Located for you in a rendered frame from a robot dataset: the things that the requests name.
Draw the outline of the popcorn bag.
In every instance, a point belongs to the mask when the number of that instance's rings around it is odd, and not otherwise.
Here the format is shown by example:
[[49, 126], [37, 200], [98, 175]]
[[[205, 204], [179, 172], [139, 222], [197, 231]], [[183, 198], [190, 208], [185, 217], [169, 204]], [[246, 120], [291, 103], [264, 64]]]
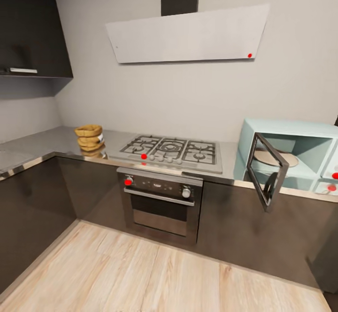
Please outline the popcorn bag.
[[84, 125], [75, 129], [78, 136], [79, 147], [84, 151], [93, 151], [100, 148], [105, 140], [102, 135], [101, 125]]

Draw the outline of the microwave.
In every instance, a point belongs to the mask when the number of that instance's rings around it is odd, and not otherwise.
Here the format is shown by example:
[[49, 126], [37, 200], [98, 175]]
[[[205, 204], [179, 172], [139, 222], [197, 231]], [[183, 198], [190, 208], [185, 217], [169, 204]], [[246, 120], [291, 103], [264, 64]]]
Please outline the microwave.
[[338, 179], [335, 125], [245, 118], [238, 146], [265, 213], [273, 213], [288, 173]]

